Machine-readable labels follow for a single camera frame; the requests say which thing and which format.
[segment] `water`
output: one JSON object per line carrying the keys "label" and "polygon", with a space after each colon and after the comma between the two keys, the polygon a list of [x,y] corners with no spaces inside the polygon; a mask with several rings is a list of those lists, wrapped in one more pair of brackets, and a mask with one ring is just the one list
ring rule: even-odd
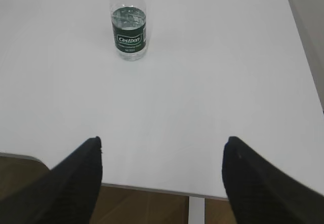
{"label": "water", "polygon": [[[143,11],[135,7],[124,7],[113,12],[111,21],[119,29],[135,30],[146,23],[146,15]],[[146,29],[144,29],[144,40],[146,41]],[[146,47],[135,53],[124,53],[119,49],[117,51],[123,59],[134,61],[145,55]]]}

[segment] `white table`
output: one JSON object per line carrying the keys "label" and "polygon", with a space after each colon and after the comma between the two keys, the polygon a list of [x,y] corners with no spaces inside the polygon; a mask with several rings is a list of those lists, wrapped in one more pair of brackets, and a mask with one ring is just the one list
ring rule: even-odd
{"label": "white table", "polygon": [[0,152],[54,167],[102,139],[103,182],[226,197],[239,136],[324,194],[324,120],[288,0],[148,0],[118,58],[109,0],[0,0]]}

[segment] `brown floor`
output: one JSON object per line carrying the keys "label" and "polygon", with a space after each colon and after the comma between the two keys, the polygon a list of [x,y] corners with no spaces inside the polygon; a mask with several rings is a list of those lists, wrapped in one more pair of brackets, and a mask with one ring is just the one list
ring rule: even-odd
{"label": "brown floor", "polygon": [[[48,169],[42,163],[0,157],[0,199],[33,182]],[[235,224],[227,201],[207,200],[206,224]],[[187,224],[189,198],[102,186],[90,224]]]}

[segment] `white wall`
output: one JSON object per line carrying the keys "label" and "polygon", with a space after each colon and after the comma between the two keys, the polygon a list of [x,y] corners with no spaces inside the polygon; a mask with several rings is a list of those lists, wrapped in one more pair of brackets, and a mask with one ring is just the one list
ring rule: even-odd
{"label": "white wall", "polygon": [[290,3],[324,108],[324,0],[290,0]]}

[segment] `clear plastic bottle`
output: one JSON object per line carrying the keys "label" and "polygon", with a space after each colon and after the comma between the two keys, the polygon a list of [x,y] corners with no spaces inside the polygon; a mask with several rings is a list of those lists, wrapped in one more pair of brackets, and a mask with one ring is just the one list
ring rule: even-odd
{"label": "clear plastic bottle", "polygon": [[144,0],[110,0],[115,45],[121,58],[134,61],[146,52],[146,5]]}

